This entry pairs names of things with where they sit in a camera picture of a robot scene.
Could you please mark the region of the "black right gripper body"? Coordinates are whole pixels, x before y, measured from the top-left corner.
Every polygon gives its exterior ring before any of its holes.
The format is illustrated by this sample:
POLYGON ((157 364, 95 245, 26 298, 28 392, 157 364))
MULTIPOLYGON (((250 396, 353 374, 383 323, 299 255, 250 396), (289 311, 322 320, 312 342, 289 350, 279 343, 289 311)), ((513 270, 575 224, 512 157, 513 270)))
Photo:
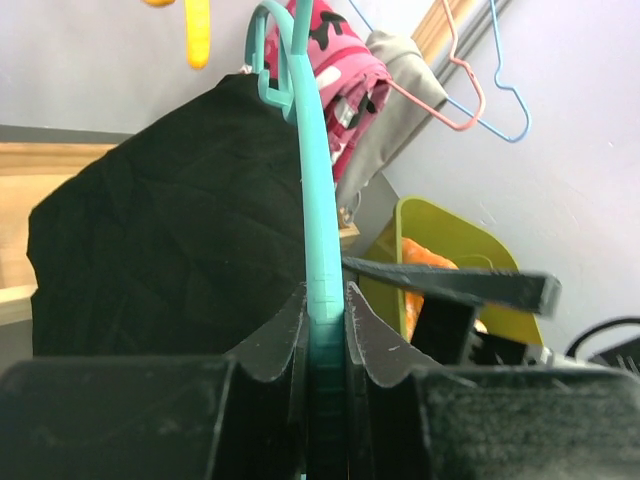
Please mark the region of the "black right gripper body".
POLYGON ((410 344, 442 365, 527 366, 540 368, 614 368, 639 374, 639 338, 601 350, 586 360, 577 358, 594 336, 619 327, 637 327, 637 317, 601 322, 584 331, 563 353, 545 346, 510 340, 476 327, 478 308, 433 299, 421 308, 410 344))

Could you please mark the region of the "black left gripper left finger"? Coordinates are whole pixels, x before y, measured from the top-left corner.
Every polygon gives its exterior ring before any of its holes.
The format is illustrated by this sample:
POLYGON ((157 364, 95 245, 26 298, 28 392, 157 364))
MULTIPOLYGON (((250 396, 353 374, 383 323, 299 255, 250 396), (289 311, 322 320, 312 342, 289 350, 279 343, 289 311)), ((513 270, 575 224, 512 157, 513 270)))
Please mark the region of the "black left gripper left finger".
POLYGON ((305 466, 309 321, 306 288, 230 354, 222 423, 224 479, 297 479, 305 466))

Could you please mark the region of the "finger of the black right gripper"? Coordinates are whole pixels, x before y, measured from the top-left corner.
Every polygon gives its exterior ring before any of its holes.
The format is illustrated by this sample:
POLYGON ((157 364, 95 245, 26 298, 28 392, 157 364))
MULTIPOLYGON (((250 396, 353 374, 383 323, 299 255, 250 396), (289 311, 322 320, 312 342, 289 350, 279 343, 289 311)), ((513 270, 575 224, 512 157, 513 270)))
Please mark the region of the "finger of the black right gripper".
POLYGON ((554 314, 560 281, 548 274, 445 269, 427 264, 391 264, 344 257, 346 269, 405 291, 468 304, 491 304, 541 316, 554 314))

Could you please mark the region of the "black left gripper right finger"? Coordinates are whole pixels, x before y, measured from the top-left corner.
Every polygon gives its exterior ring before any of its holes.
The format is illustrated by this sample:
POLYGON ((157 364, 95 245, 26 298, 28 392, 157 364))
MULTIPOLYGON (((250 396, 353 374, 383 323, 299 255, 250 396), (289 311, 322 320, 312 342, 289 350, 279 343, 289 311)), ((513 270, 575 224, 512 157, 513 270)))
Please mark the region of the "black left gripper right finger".
POLYGON ((344 327, 349 477, 429 479, 412 371, 434 362, 379 318, 353 282, 345 285, 344 327))

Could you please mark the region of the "teal plastic hanger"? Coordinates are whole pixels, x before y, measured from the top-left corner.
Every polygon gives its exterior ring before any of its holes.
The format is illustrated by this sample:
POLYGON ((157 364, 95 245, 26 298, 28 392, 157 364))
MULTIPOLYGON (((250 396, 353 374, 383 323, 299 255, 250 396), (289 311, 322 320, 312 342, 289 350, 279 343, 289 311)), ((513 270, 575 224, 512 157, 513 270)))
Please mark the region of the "teal plastic hanger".
POLYGON ((348 476, 344 293, 334 183, 322 102, 308 57, 313 4, 290 13, 276 1, 254 10, 245 61, 261 100, 298 130, 309 325, 309 479, 348 476))

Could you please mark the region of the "orange patterned trousers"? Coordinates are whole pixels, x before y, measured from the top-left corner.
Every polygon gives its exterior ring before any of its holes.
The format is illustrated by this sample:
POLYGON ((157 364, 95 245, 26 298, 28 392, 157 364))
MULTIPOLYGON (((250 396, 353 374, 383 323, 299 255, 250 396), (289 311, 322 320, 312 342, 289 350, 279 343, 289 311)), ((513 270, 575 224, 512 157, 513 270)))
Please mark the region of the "orange patterned trousers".
POLYGON ((404 330, 411 344, 420 320, 425 322, 424 327, 428 327, 429 319, 435 326, 436 313, 423 311, 424 301, 434 307, 434 299, 457 301, 463 307, 470 307, 473 330, 476 333, 487 332, 475 309, 482 309, 483 303, 489 300, 488 290, 482 285, 482 281, 490 278, 489 271, 452 268, 451 261, 427 251, 411 239, 403 238, 402 255, 406 253, 414 262, 404 261, 394 266, 397 270, 391 272, 391 280, 404 290, 404 330))

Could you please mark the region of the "black trousers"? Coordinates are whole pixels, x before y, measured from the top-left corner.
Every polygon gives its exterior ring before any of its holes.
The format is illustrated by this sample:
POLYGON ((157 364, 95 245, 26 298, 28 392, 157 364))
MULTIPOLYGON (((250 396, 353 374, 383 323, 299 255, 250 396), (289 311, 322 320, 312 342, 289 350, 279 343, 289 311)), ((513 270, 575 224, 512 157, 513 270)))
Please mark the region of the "black trousers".
POLYGON ((304 280, 296 129, 232 74, 29 217, 37 356, 221 354, 304 280))

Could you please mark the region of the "blue wire hanger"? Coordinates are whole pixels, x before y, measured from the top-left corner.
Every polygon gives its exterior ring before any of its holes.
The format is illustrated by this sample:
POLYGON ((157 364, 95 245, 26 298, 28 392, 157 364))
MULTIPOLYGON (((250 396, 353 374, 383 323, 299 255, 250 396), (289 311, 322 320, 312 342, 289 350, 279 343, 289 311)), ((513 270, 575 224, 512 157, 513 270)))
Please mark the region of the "blue wire hanger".
POLYGON ((529 108, 526 105, 526 102, 524 101, 524 99, 522 98, 519 90, 515 86, 511 86, 511 85, 505 84, 500 79, 500 76, 501 76, 501 73, 502 73, 502 70, 503 70, 503 54, 502 54, 501 36, 500 36, 499 25, 498 25, 498 14, 500 13, 500 11, 498 10, 498 7, 499 6, 503 6, 503 5, 507 5, 508 1, 498 1, 498 2, 496 2, 494 0, 489 0, 488 1, 487 15, 491 16, 491 24, 492 24, 492 29, 493 29, 495 51, 496 51, 496 56, 497 56, 497 67, 496 67, 496 70, 495 70, 494 76, 493 76, 494 85, 499 90, 507 91, 507 92, 511 93, 515 97, 515 99, 519 103, 520 109, 521 109, 521 111, 522 111, 522 113, 523 113, 523 115, 525 117, 524 129, 523 129, 523 131, 521 133, 519 133, 516 136, 507 136, 503 132, 498 130, 496 127, 492 126, 491 124, 487 123, 485 120, 482 119, 482 115, 484 114, 484 111, 485 111, 485 108, 486 108, 486 96, 485 96, 485 94, 483 92, 483 89, 482 89, 479 81, 477 80, 477 78, 476 78, 476 76, 475 76, 470 64, 468 62, 466 62, 465 60, 463 60, 461 58, 458 58, 456 56, 457 45, 458 45, 458 42, 459 42, 459 36, 458 36, 458 33, 457 33, 457 27, 456 27, 456 24, 455 24, 453 13, 452 13, 452 10, 451 10, 449 4, 446 1, 442 1, 441 4, 442 4, 444 12, 445 12, 445 20, 448 22, 449 30, 450 30, 450 33, 451 33, 451 45, 450 45, 450 51, 448 53, 447 62, 451 63, 451 64, 455 64, 456 66, 458 66, 460 68, 463 68, 464 71, 466 72, 466 75, 468 76, 470 82, 472 83, 472 87, 473 87, 474 91, 476 92, 476 96, 478 97, 478 106, 477 106, 476 111, 474 113, 472 113, 470 110, 468 110, 467 108, 462 106, 459 102, 454 100, 451 96, 447 96, 446 102, 451 104, 453 107, 455 107, 459 111, 463 112, 469 118, 469 120, 466 121, 464 124, 458 124, 458 123, 455 123, 455 122, 451 121, 449 118, 443 116, 440 111, 434 110, 433 108, 429 107, 426 103, 424 103, 422 100, 419 100, 415 95, 413 95, 410 92, 408 92, 406 89, 401 87, 399 84, 394 83, 392 81, 390 81, 389 84, 399 94, 401 94, 404 97, 406 97, 407 99, 411 100, 416 105, 418 105, 419 107, 423 108, 424 110, 430 112, 434 118, 438 119, 439 121, 441 121, 443 124, 445 124, 446 126, 451 128, 452 130, 455 130, 457 132, 462 132, 462 131, 469 130, 470 128, 474 127, 477 124, 480 124, 482 127, 484 127, 485 129, 489 130, 492 134, 494 134, 495 136, 499 137, 500 139, 502 139, 503 141, 505 141, 507 143, 515 144, 517 142, 520 142, 521 140, 523 140, 528 135, 528 133, 530 131, 530 128, 531 128, 531 114, 530 114, 529 108))

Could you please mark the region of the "grey trousers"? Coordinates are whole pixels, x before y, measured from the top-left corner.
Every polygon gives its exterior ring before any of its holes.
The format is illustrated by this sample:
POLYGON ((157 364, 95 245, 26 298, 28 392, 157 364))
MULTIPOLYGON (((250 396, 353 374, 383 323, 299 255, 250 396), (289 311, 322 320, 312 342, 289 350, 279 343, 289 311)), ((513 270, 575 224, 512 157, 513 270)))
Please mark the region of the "grey trousers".
MULTIPOLYGON (((416 43, 404 35, 380 30, 366 40, 400 87, 438 110, 447 94, 423 59, 416 43)), ((369 180, 393 162, 431 120, 431 114, 391 90, 386 105, 358 141, 346 171, 336 187, 338 207, 347 206, 369 180)))

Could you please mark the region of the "pink wire hanger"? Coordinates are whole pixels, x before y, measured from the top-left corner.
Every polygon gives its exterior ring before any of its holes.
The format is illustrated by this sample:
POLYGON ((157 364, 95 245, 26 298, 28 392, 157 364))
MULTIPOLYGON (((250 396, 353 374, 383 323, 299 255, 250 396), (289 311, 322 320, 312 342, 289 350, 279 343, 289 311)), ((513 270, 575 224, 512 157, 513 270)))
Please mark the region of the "pink wire hanger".
POLYGON ((460 42, 459 28, 470 19, 473 8, 478 6, 479 1, 433 1, 411 34, 412 40, 425 60, 436 60, 437 56, 448 47, 448 51, 437 65, 435 76, 439 83, 446 85, 455 73, 460 71, 465 73, 477 98, 476 109, 469 114, 468 120, 454 122, 394 80, 389 81, 393 90, 456 132, 464 132, 474 127, 486 108, 486 97, 473 68, 457 54, 460 42))

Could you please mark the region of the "pink camouflage trousers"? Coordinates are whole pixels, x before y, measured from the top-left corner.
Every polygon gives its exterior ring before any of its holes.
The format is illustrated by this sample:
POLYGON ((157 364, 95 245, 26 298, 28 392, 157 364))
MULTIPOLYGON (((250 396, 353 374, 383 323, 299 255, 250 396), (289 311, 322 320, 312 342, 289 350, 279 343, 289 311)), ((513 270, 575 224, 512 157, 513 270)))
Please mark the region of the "pink camouflage trousers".
POLYGON ((313 3, 307 53, 322 101, 333 178, 338 182, 358 142, 384 109, 391 75, 349 22, 324 1, 313 3))

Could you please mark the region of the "yellow plastic hanger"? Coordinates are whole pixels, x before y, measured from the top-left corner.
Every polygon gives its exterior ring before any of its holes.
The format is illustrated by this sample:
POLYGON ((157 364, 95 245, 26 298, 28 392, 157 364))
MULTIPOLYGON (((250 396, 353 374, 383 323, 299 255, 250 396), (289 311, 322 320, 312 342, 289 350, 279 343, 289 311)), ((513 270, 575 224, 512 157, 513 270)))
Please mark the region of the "yellow plastic hanger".
POLYGON ((184 0, 187 62, 203 69, 210 56, 211 19, 209 0, 184 0))

